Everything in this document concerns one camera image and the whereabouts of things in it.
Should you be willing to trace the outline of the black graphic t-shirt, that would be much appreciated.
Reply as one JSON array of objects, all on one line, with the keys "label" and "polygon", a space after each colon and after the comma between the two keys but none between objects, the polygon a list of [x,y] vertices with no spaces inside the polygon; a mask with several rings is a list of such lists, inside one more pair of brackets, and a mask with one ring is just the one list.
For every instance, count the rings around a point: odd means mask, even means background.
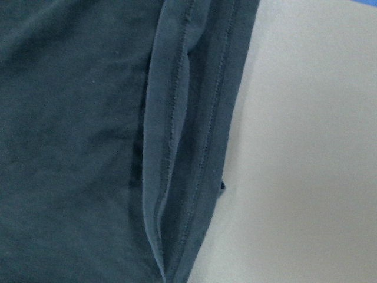
[{"label": "black graphic t-shirt", "polygon": [[2,282],[187,282],[258,6],[1,2]]}]

